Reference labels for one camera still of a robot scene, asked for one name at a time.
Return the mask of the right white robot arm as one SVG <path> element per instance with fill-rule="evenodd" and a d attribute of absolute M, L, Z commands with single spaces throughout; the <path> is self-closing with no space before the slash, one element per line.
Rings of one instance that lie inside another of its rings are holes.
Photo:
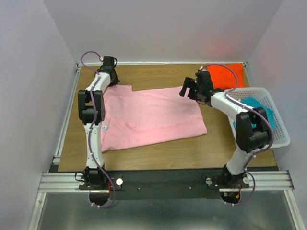
<path fill-rule="evenodd" d="M 234 120 L 237 148 L 223 167 L 221 183 L 230 188 L 240 181 L 256 154 L 270 149 L 274 131 L 262 107 L 252 107 L 232 98 L 230 91 L 214 88 L 208 71 L 198 71 L 196 78 L 186 77 L 179 93 L 196 102 L 213 107 Z"/>

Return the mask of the pink t shirt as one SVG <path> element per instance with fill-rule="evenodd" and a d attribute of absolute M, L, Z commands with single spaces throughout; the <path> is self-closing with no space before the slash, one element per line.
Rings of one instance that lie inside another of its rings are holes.
<path fill-rule="evenodd" d="M 198 104 L 179 96 L 181 88 L 106 90 L 102 151 L 122 150 L 207 134 Z"/>

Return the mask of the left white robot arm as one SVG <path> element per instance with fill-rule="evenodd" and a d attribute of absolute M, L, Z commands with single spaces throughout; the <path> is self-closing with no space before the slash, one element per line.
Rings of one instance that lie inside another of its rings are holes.
<path fill-rule="evenodd" d="M 102 189 L 106 184 L 113 187 L 110 176 L 104 169 L 102 156 L 101 131 L 106 117 L 104 93 L 107 88 L 117 85 L 117 59 L 113 56 L 98 56 L 102 65 L 94 71 L 94 79 L 84 90 L 79 90 L 78 116 L 81 120 L 87 145 L 86 167 L 83 171 L 84 183 L 95 189 Z"/>

